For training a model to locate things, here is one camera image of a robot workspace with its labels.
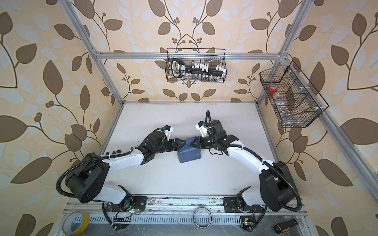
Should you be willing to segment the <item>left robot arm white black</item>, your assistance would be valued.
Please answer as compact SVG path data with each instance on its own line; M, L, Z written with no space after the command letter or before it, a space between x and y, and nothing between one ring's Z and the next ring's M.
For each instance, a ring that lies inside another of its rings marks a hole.
M146 164L157 153L179 151L186 145L186 141L179 138L169 140L170 134L166 127L157 128L128 152L100 156L88 154L58 178L57 192L76 198L83 204L91 201L121 204L129 192L121 185L106 183L107 177L129 167Z

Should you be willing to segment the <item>blue wrapping paper sheet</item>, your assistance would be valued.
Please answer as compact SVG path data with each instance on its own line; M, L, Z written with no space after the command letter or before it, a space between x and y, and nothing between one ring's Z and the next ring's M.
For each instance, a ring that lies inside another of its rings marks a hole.
M186 139L186 144L177 151L177 156L180 163L201 159L201 150L191 146L191 143L195 140L196 137Z

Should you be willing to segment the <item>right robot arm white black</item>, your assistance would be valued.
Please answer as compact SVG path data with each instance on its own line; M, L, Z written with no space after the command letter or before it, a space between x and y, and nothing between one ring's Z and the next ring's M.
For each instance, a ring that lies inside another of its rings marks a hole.
M236 136L228 135L219 120L201 121L195 127L201 135L191 143L192 147L220 151L238 160L259 177L258 189L249 186L236 195L240 211L248 212L254 205L265 206L274 212L283 208L293 212L302 209L299 191L285 163L261 157Z

